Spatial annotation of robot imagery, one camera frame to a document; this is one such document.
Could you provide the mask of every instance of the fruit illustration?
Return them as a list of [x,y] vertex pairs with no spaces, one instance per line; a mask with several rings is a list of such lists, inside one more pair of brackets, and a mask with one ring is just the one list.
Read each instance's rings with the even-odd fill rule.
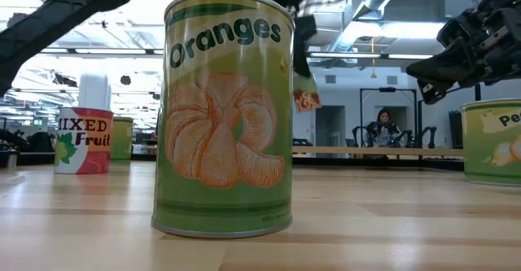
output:
[[[243,124],[238,141],[234,129]],[[245,76],[217,73],[177,86],[169,99],[165,154],[184,178],[211,188],[274,186],[284,158],[265,155],[277,114],[269,93]]]
[[312,94],[308,91],[295,90],[293,91],[293,97],[298,112],[313,110],[321,106],[316,93]]
[[510,145],[510,153],[517,160],[521,160],[521,136],[519,136],[511,145]]
[[240,143],[258,153],[273,141],[277,128],[277,114],[268,91],[246,86],[235,104],[244,120]]
[[252,186],[273,186],[284,175],[284,158],[256,154],[243,144],[237,144],[241,180]]
[[56,138],[55,149],[55,165],[60,162],[65,164],[70,163],[70,158],[76,153],[76,148],[72,144],[72,134],[66,133]]
[[514,160],[515,160],[514,156],[512,156],[512,154],[510,153],[510,143],[503,142],[503,143],[497,145],[490,163],[493,166],[500,167],[503,165],[507,165]]

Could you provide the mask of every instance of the green can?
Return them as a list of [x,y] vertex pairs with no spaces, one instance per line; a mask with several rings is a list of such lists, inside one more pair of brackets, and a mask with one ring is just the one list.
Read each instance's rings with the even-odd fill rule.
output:
[[462,123],[466,178],[521,186],[521,99],[466,104]]
[[134,120],[114,117],[112,122],[111,160],[130,160],[132,156],[132,128]]
[[270,0],[175,0],[152,224],[244,238],[291,223],[294,23]]

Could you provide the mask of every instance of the person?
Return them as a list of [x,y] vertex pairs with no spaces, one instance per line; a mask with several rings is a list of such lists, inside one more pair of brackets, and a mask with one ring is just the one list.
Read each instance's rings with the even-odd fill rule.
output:
[[[392,121],[391,113],[386,108],[379,111],[376,121],[367,125],[370,135],[366,133],[366,143],[369,142],[371,137],[372,143],[377,147],[389,147],[391,141],[400,135],[400,129]],[[405,140],[402,138],[399,143],[399,147],[405,146]]]

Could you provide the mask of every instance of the yellow label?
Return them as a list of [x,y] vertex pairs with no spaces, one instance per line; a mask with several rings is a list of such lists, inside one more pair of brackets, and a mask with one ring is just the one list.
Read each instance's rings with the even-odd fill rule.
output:
[[484,133],[498,133],[521,125],[521,109],[515,108],[501,113],[486,112],[481,116]]

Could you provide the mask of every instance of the wooden surface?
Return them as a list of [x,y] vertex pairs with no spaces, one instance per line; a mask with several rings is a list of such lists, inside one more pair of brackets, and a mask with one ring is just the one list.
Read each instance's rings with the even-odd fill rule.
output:
[[154,163],[0,173],[2,271],[519,271],[521,190],[460,173],[294,169],[294,224],[208,241],[150,227]]
[[461,149],[426,149],[426,148],[354,148],[337,146],[293,146],[295,153],[329,154],[375,154],[375,155],[425,155],[425,156],[463,156]]

